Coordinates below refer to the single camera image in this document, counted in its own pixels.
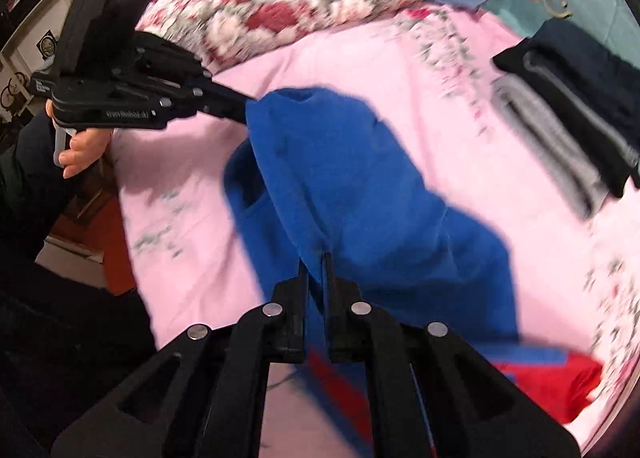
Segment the person's left hand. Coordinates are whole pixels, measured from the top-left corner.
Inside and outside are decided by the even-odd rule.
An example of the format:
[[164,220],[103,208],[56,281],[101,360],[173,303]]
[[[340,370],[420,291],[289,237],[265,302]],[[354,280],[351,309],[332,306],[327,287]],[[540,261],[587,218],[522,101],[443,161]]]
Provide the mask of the person's left hand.
[[[50,100],[46,101],[46,113],[54,120],[54,107]],[[65,130],[55,124],[54,163],[63,169],[63,178],[73,178],[88,169],[101,158],[110,146],[112,130],[86,129],[69,136]]]

